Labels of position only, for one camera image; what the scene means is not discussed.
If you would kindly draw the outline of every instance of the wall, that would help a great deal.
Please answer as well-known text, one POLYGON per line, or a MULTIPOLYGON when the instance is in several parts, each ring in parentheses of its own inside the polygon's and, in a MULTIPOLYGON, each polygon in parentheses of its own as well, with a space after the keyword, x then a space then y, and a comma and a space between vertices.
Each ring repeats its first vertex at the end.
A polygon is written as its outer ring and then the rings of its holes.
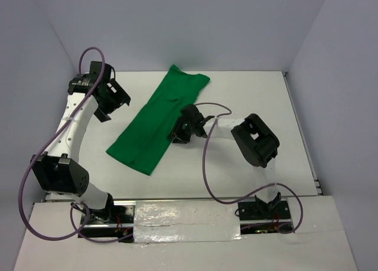
POLYGON ((360 271, 378 270, 377 1, 326 0, 288 76, 360 271))
MULTIPOLYGON (((31 155, 56 130, 74 68, 35 0, 0 0, 0 253, 1 270, 13 270, 24 224, 17 194, 31 155)), ((25 210, 40 201, 33 175, 25 210)))
POLYGON ((324 0, 38 2, 74 65, 96 45, 123 71, 287 70, 324 0))

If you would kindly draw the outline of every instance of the white table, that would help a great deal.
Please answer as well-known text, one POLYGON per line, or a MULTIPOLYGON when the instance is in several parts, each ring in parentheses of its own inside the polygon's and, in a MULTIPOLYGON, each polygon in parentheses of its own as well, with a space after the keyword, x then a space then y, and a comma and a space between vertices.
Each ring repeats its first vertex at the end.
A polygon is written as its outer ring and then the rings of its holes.
MULTIPOLYGON (((44 241, 27 231, 15 270, 357 271, 332 197, 301 200, 304 222, 291 235, 255 234, 223 242, 101 245, 77 237, 44 241)), ((289 207, 296 224, 298 204, 292 198, 289 207)), ((70 233, 69 208, 69 203, 38 203, 30 222, 48 236, 70 233)), ((79 224, 80 213, 75 211, 74 218, 79 224)))
MULTIPOLYGON (((201 71, 211 82, 200 93, 198 102, 217 102, 233 111, 230 118, 257 113, 280 140, 276 159, 277 181, 298 195, 317 195, 310 165, 296 123, 294 111, 281 72, 201 71)), ((204 198, 201 158, 204 139, 193 137, 188 145, 172 144, 150 177, 111 158, 105 151, 151 97, 166 72, 121 72, 118 83, 131 96, 131 105, 111 114, 100 123, 92 117, 80 150, 80 164, 91 182, 115 199, 204 198)), ((222 108, 201 106, 206 115, 222 108)), ((239 197, 259 185, 253 167, 242 156, 235 141, 214 138, 207 154, 208 181, 219 197, 239 197)), ((290 195, 281 189, 282 195, 290 195)), ((48 199, 62 197, 51 195, 48 199)))

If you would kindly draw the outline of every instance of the green cloth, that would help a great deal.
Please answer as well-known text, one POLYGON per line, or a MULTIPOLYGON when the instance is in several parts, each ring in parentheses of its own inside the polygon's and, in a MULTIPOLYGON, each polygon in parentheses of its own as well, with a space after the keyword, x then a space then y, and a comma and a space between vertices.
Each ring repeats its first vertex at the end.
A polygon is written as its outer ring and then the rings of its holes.
POLYGON ((151 175, 171 143, 167 137, 180 110, 194 103, 209 81, 205 75, 186 74, 171 66, 147 104, 106 153, 132 169, 151 175))

